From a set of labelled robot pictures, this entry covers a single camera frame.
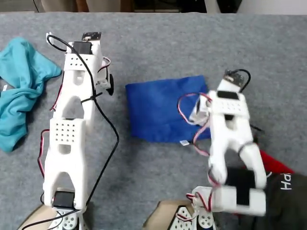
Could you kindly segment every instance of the table surface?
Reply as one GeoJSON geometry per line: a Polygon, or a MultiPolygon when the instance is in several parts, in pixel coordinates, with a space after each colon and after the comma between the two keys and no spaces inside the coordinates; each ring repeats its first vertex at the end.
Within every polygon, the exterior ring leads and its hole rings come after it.
{"type": "MultiPolygon", "coordinates": [[[[46,43],[49,31],[66,41],[78,41],[84,32],[101,31],[103,55],[112,60],[115,93],[112,97],[103,94],[98,102],[121,141],[92,199],[93,230],[140,229],[159,200],[184,198],[194,187],[208,185],[207,159],[192,148],[130,137],[125,85],[131,82],[203,74],[215,89],[225,69],[248,69],[252,81],[245,96],[251,122],[265,130],[260,147],[307,173],[307,17],[0,14],[0,50],[12,38],[22,36],[62,67],[63,53],[46,43]]],[[[52,117],[48,109],[60,82],[57,78],[47,83],[46,92],[28,114],[29,132],[20,147],[0,153],[0,229],[15,230],[40,204],[39,135],[52,117]]],[[[86,142],[90,187],[115,143],[111,128],[96,113],[95,132],[86,142]]],[[[226,158],[237,161],[231,154],[226,158]]],[[[232,215],[219,218],[227,229],[236,229],[232,215]]]]}

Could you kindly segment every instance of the blue cloth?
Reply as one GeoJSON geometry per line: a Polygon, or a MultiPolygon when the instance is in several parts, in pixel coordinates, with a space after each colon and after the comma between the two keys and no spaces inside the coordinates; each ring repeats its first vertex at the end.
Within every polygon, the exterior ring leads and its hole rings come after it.
{"type": "MultiPolygon", "coordinates": [[[[131,135],[150,142],[192,140],[200,127],[186,123],[178,113],[177,102],[186,93],[207,91],[203,76],[126,85],[131,135]]],[[[187,118],[197,98],[186,97],[181,101],[180,108],[187,118]]],[[[209,129],[199,138],[210,138],[209,129]]]]}
{"type": "Polygon", "coordinates": [[[0,149],[13,150],[26,135],[25,115],[42,94],[44,81],[61,74],[61,69],[17,37],[0,52],[0,77],[14,89],[1,92],[0,149]]]}

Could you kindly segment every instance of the red fabric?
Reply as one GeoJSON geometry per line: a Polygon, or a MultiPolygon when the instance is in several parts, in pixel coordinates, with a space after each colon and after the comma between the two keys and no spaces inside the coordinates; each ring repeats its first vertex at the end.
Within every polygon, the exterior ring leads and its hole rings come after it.
{"type": "Polygon", "coordinates": [[[265,171],[272,173],[294,173],[294,171],[273,157],[269,156],[265,151],[260,150],[265,171]]]}

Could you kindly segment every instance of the teal cloth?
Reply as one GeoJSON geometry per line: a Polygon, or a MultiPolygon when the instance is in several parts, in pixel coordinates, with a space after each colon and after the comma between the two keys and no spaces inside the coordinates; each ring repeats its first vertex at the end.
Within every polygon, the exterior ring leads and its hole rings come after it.
{"type": "Polygon", "coordinates": [[[42,94],[44,82],[60,74],[57,65],[21,37],[11,40],[0,52],[0,77],[14,87],[0,96],[0,149],[12,151],[26,135],[26,112],[42,94]]]}

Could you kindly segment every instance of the white label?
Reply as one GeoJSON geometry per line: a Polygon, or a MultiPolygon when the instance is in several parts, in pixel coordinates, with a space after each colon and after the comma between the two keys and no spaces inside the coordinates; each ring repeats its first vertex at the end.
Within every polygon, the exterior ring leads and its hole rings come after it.
{"type": "Polygon", "coordinates": [[[186,145],[189,145],[189,144],[190,144],[187,140],[181,140],[180,143],[181,143],[183,146],[186,146],[186,145]]]}

